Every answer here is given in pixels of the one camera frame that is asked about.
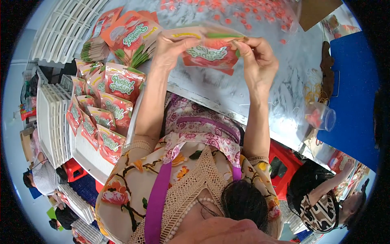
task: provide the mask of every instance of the pearl necklace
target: pearl necklace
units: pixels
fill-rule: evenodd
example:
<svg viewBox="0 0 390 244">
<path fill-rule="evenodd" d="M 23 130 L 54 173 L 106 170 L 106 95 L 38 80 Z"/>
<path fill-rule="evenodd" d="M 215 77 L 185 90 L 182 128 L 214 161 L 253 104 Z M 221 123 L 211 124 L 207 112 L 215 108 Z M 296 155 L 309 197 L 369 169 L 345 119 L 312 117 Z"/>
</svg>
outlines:
<svg viewBox="0 0 390 244">
<path fill-rule="evenodd" d="M 170 234 L 168 235 L 168 237 L 165 239 L 164 243 L 168 243 L 172 238 L 173 236 L 176 234 L 176 231 L 179 229 L 179 226 L 181 224 L 181 222 L 183 222 L 183 219 L 186 217 L 186 215 L 188 214 L 188 212 L 191 210 L 191 208 L 193 206 L 195 206 L 195 204 L 197 203 L 201 203 L 203 201 L 208 201 L 210 203 L 213 203 L 215 206 L 217 206 L 217 203 L 211 199 L 211 198 L 201 198 L 201 199 L 195 199 L 195 201 L 193 201 L 189 206 L 188 208 L 184 211 L 184 213 L 180 216 L 179 220 L 177 221 L 176 225 L 173 227 L 173 230 L 170 232 Z"/>
</svg>

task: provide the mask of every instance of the red plastic stool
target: red plastic stool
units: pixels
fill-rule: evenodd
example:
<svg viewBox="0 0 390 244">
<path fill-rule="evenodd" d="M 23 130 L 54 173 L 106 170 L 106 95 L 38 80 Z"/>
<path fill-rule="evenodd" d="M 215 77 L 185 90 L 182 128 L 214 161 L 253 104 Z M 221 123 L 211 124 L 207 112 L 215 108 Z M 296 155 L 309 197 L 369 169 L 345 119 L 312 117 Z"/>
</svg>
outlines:
<svg viewBox="0 0 390 244">
<path fill-rule="evenodd" d="M 282 177 L 276 176 L 273 178 L 272 185 L 278 199 L 286 201 L 287 184 L 290 183 L 293 175 L 303 165 L 303 163 L 295 157 L 291 150 L 286 149 L 279 145 L 276 141 L 271 140 L 269 148 L 269 162 L 271 163 L 275 157 L 287 167 L 287 171 Z"/>
<path fill-rule="evenodd" d="M 100 184 L 97 180 L 95 180 L 96 190 L 98 193 L 100 193 L 101 190 L 103 190 L 104 186 Z"/>
<path fill-rule="evenodd" d="M 68 182 L 73 182 L 88 174 L 73 158 L 64 163 L 64 166 L 68 175 Z"/>
</svg>

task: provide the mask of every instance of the black and white patterned top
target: black and white patterned top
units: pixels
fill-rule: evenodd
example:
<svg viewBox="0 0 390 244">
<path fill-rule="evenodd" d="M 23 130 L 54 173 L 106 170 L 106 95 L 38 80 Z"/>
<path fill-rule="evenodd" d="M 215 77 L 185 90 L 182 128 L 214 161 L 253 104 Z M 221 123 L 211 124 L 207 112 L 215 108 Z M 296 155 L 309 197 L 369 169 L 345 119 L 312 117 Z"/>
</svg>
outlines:
<svg viewBox="0 0 390 244">
<path fill-rule="evenodd" d="M 336 224 L 335 203 L 330 194 L 324 195 L 314 206 L 311 206 L 308 195 L 301 202 L 302 222 L 317 233 L 330 232 Z"/>
</svg>

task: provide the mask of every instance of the blue cutting board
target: blue cutting board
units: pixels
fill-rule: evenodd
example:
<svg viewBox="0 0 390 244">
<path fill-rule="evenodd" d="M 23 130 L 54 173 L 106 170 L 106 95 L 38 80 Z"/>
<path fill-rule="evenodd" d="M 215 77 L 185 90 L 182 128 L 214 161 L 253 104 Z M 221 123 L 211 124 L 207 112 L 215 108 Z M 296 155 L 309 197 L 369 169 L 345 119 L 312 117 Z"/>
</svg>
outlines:
<svg viewBox="0 0 390 244">
<path fill-rule="evenodd" d="M 330 50 L 335 85 L 329 107 L 336 111 L 336 124 L 331 132 L 320 130 L 317 138 L 376 172 L 373 111 L 379 81 L 374 57 L 363 32 L 332 40 Z"/>
</svg>

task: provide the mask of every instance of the clear plastic container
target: clear plastic container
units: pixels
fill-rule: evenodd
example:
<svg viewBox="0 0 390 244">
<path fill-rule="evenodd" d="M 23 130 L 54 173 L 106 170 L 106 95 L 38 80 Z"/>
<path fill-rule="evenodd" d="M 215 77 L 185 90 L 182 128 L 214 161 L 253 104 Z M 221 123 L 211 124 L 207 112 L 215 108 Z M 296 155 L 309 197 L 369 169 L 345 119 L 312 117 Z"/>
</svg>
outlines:
<svg viewBox="0 0 390 244">
<path fill-rule="evenodd" d="M 336 112 L 319 102 L 310 102 L 305 109 L 306 121 L 319 130 L 332 131 L 336 123 Z"/>
</svg>

